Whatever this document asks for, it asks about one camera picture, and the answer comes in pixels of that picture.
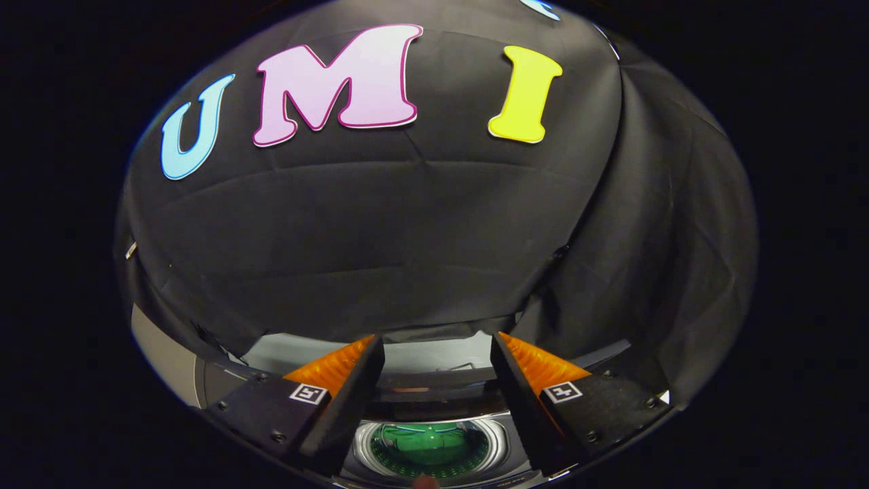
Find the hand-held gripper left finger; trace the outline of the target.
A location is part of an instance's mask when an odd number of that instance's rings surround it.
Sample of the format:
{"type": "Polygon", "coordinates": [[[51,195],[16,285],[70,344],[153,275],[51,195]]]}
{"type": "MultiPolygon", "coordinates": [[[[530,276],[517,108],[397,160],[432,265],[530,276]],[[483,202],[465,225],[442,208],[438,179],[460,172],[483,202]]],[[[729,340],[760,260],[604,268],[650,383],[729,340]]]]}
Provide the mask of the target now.
{"type": "Polygon", "coordinates": [[[276,463],[334,477],[384,363],[382,337],[370,335],[291,374],[254,375],[211,403],[205,414],[276,463]]]}

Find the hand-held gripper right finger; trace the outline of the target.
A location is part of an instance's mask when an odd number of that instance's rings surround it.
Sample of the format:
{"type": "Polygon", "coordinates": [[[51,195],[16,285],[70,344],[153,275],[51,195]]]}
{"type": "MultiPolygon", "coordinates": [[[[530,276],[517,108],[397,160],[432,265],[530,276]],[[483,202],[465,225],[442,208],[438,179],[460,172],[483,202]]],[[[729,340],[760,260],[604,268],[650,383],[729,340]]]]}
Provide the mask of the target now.
{"type": "Polygon", "coordinates": [[[642,341],[618,341],[583,365],[498,332],[491,362],[531,467],[547,477],[615,455],[670,413],[670,383],[642,341]]]}

